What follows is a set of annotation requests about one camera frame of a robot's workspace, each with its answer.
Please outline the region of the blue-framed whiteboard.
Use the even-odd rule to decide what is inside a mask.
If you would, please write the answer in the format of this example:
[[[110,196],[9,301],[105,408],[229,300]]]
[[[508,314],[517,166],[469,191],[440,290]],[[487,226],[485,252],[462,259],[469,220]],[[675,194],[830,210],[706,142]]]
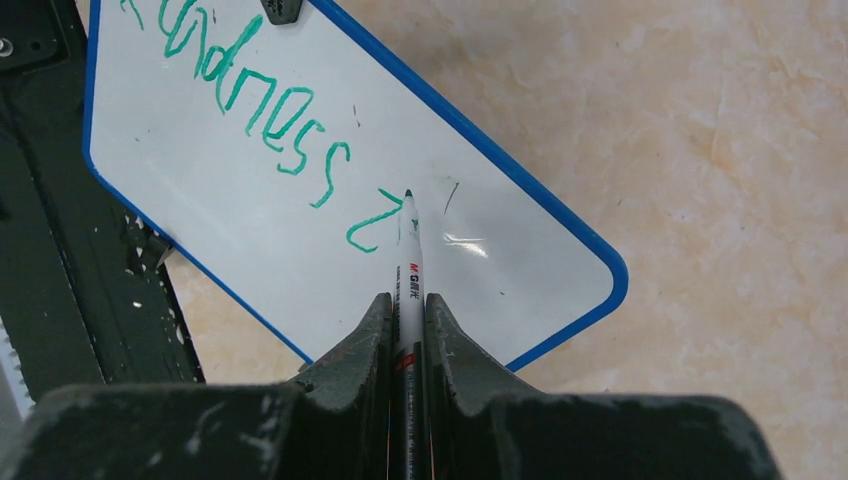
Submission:
[[[518,370],[613,312],[619,253],[332,1],[94,1],[95,177],[314,362],[391,291],[411,191],[423,289]]]

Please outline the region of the green whiteboard marker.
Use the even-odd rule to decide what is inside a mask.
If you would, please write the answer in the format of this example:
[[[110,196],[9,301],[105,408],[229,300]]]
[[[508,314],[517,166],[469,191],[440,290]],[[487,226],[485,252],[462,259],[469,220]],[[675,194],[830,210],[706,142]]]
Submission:
[[[397,248],[388,477],[429,479],[423,257],[419,216],[411,190],[405,192],[399,212]]]

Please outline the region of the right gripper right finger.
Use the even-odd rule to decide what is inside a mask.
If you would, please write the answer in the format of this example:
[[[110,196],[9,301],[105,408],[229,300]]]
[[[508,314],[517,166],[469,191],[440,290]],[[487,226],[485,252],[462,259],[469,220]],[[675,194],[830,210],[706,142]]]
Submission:
[[[439,479],[778,479],[758,425],[717,396],[551,394],[522,381],[426,300]]]

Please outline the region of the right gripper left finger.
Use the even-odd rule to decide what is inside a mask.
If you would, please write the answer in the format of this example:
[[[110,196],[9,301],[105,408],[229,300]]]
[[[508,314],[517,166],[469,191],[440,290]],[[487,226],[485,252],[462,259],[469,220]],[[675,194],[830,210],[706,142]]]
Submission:
[[[290,380],[77,385],[44,397],[5,479],[382,479],[392,301]]]

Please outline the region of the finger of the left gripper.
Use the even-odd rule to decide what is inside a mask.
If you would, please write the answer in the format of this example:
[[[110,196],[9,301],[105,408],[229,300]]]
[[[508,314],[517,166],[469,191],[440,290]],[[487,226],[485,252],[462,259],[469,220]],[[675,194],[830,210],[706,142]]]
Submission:
[[[304,0],[260,0],[266,17],[275,26],[295,24],[303,8]]]

